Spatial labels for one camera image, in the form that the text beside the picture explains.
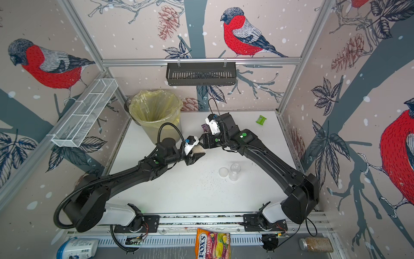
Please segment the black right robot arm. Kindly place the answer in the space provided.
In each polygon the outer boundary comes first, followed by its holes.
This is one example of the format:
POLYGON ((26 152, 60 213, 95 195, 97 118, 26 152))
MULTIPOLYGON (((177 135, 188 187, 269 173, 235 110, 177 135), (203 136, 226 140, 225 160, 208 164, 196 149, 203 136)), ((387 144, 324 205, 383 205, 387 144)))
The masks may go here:
POLYGON ((257 225, 262 229, 270 229, 276 222, 286 219, 301 224, 319 203, 319 180, 314 175, 305 175, 285 163, 248 129, 237 132, 232 137, 223 133, 204 133, 201 136, 201 146, 204 149, 228 147, 245 156, 263 169, 283 190, 286 199, 268 202, 257 213, 257 225))

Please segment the clear jar lid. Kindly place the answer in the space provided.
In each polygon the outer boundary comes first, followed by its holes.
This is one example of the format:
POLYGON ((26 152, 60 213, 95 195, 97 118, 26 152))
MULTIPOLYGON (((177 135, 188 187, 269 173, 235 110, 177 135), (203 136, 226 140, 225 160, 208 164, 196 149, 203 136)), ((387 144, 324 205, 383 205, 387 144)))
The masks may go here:
POLYGON ((226 178, 229 175, 229 170, 226 167, 221 167, 218 173, 221 178, 226 178))

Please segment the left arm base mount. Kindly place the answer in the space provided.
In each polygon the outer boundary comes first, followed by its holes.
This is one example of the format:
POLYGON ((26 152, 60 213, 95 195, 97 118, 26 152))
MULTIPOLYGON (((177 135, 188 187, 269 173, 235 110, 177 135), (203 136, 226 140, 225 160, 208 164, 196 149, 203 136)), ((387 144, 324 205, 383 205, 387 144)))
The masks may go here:
POLYGON ((149 215, 143 214, 141 210, 138 209, 137 206, 133 204, 127 205, 134 211, 134 218, 132 221, 126 225, 115 225, 114 232, 115 233, 156 233, 159 223, 160 223, 160 216, 159 215, 149 215))

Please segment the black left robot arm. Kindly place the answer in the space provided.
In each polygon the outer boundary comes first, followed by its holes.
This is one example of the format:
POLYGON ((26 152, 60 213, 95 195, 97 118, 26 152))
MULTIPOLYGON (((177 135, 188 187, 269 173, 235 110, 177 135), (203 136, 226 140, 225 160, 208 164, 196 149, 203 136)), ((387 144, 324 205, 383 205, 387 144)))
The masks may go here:
POLYGON ((111 205, 108 201, 129 188, 159 178, 181 161, 192 165, 204 155, 197 137, 182 138, 180 147, 173 138, 159 139, 150 154, 136 166, 104 177, 83 178, 58 205, 53 222, 60 229, 75 228, 80 233, 96 225, 124 226, 138 232, 144 225, 142 211, 134 204, 111 205))

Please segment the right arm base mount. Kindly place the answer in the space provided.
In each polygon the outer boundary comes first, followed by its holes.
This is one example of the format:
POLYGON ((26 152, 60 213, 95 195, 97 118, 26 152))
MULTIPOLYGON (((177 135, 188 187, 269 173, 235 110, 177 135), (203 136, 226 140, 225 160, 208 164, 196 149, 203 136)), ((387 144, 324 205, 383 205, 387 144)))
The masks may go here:
POLYGON ((259 214, 244 214, 243 222, 240 225, 244 227, 246 232, 286 232, 288 229, 285 220, 270 223, 259 214))

